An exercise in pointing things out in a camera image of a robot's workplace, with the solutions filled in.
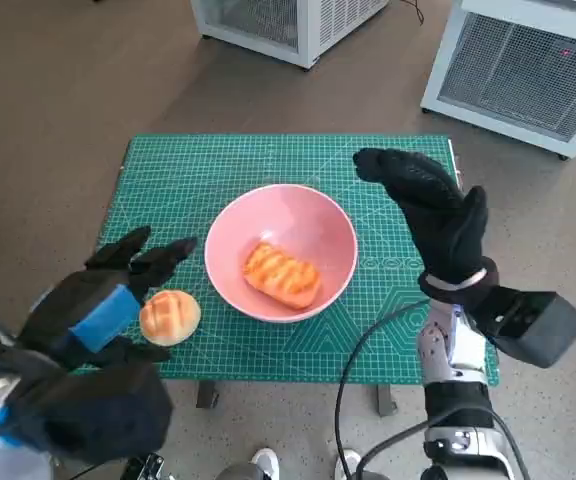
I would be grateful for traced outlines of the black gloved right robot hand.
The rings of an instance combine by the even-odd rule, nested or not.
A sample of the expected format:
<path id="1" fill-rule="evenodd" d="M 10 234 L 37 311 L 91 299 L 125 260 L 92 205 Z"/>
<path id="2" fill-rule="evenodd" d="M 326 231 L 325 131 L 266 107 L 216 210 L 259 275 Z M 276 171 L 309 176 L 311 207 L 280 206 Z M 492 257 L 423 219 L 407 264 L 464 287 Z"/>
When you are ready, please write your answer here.
<path id="1" fill-rule="evenodd" d="M 437 161 L 418 152 L 363 148 L 353 163 L 361 180 L 382 185 L 399 206 L 427 274 L 456 287 L 484 269 L 488 208 L 482 187 L 462 193 Z"/>

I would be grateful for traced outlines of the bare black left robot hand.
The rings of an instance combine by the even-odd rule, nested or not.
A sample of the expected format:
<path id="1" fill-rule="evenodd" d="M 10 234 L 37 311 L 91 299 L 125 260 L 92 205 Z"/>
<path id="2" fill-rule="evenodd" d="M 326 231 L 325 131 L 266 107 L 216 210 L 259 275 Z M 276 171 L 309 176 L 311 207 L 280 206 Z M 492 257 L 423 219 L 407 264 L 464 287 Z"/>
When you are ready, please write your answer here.
<path id="1" fill-rule="evenodd" d="M 106 368 L 170 358 L 162 346 L 135 343 L 122 332 L 137 319 L 150 289 L 164 285 L 197 245 L 195 237 L 142 250 L 151 233 L 138 227 L 106 244 L 33 306 L 20 343 L 61 367 Z"/>

